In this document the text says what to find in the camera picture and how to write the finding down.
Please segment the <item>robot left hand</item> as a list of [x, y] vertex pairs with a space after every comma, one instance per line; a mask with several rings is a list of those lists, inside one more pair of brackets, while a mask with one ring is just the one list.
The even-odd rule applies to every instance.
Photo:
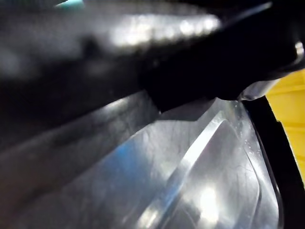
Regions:
[[147, 90], [162, 110], [304, 68], [302, 0], [0, 4], [0, 99], [45, 116]]

